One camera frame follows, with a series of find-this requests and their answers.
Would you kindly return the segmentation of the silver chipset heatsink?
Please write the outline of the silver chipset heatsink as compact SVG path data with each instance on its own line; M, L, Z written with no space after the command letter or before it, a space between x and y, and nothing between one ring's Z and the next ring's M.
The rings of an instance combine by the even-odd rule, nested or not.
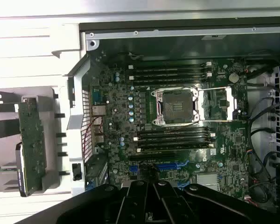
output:
M196 183L215 191L220 190L216 173L199 173L196 175Z

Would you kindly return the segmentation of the CPU socket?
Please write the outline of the CPU socket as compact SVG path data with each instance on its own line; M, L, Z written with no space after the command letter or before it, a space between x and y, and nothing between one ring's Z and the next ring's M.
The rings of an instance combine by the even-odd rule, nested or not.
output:
M198 108L199 90L194 87L160 88L150 93L154 98L156 116L153 125L182 127L198 123L201 109Z

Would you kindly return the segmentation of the silver coin battery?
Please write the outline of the silver coin battery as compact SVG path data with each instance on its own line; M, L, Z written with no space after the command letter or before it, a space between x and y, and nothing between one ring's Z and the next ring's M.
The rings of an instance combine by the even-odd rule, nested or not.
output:
M229 75L229 81L230 81L232 84L238 83L239 80L240 80L240 76L239 76L237 73L233 72L233 73L231 73L231 74Z

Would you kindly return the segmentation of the metal socket cover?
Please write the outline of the metal socket cover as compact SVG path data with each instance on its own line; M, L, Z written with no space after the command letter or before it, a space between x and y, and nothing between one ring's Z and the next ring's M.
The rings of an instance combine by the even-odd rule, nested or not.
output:
M237 100L229 86L199 89L196 108L201 121L230 122L237 109Z

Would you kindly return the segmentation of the black expansion slot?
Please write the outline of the black expansion slot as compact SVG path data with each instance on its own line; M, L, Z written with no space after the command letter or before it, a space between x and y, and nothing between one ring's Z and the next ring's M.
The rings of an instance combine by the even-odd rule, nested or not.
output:
M128 157L129 161L148 161L148 160L165 160L170 158L175 158L175 153L169 154L140 154L131 155Z

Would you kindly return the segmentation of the black open PC case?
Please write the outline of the black open PC case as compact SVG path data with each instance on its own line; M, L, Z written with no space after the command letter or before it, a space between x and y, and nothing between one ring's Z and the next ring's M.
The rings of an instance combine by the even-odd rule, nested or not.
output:
M72 179L81 190L109 183L107 160L93 145L90 85L107 65L236 59L247 68L248 193L241 201L280 211L280 153L275 109L280 89L270 84L280 66L280 16L151 19L78 25L86 54L68 75L70 119L66 133ZM125 181L121 187L131 181Z

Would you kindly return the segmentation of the black RAM slot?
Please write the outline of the black RAM slot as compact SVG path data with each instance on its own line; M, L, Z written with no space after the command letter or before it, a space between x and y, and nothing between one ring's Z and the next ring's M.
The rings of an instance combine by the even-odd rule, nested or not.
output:
M175 133L175 132L199 132L199 131L210 131L209 127L184 127L176 129L156 129L151 131L139 131L137 135L151 135L151 134L164 134L164 133Z
M199 84L207 82L207 79L158 79L158 80L134 80L133 84L136 86L150 86L150 85L183 85L183 84Z
M134 75L148 75L148 74L180 74L180 73L204 73L208 69L201 67L185 67L174 69L151 69L151 70L134 70Z
M181 140L181 141L158 141L158 142L138 142L139 147L171 147L171 146L192 146L208 145L210 142L206 139Z
M136 66L136 65L128 65L129 70L170 70L170 69L188 69L188 68L205 68L212 66L212 62L208 61L201 64L180 64L180 65L173 65L173 64L165 64L165 65L154 65L154 66Z
M180 138L210 138L210 133L165 133L155 135L142 135L133 137L133 141L142 141L147 139L180 139Z
M148 74L148 75L131 75L128 80L144 81L144 80L203 80L211 77L211 73L181 73L181 74Z
M162 152L175 152L175 151L187 151L187 150L202 150L215 148L214 144L205 145L180 145L180 146L168 146L168 147L138 147L136 153L162 153Z

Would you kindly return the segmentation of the grey parts rack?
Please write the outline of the grey parts rack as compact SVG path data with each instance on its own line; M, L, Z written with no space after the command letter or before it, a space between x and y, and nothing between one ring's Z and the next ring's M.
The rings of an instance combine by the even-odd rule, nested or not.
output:
M21 141L17 104L25 98L36 98L40 120L44 130L46 151L46 175L42 178L42 190L46 193L62 183L69 175L67 153L62 151L65 137L64 124L67 114L62 105L63 97L55 87L24 87L0 89L0 167L16 169L16 145ZM0 192L15 192L19 196L17 171L0 172Z

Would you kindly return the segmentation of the green motherboard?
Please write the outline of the green motherboard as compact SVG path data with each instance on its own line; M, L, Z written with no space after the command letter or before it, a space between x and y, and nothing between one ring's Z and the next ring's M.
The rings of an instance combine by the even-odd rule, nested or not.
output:
M205 67L211 73L207 82L183 85L150 85L136 86L128 77L134 70L125 65L107 65L90 85L91 122L93 145L98 153L106 155L111 184L121 187L125 181L138 179L158 179L168 181L177 186L179 182L196 183L199 173L216 173L220 190L224 194L242 200L248 193L248 102L247 102L247 68L236 59L217 59L198 62L137 62L136 66L154 66L165 64L201 64L211 61L212 66ZM231 73L237 73L240 80L236 84L229 81ZM160 88L194 87L199 89L231 87L232 95L237 100L237 109L233 112L230 122L199 121L190 126L161 127L152 124L156 108L154 98L150 93ZM209 127L210 131L175 132L175 133L210 133L210 138L180 138L180 139L147 139L133 141L139 131L156 129L176 129L184 127ZM215 148L202 150L173 151L162 153L140 154L169 154L175 153L175 158L165 160L129 161L136 153L138 142L181 141L206 139ZM129 166L139 163L175 163L177 170L163 171L158 175L137 175L128 171Z

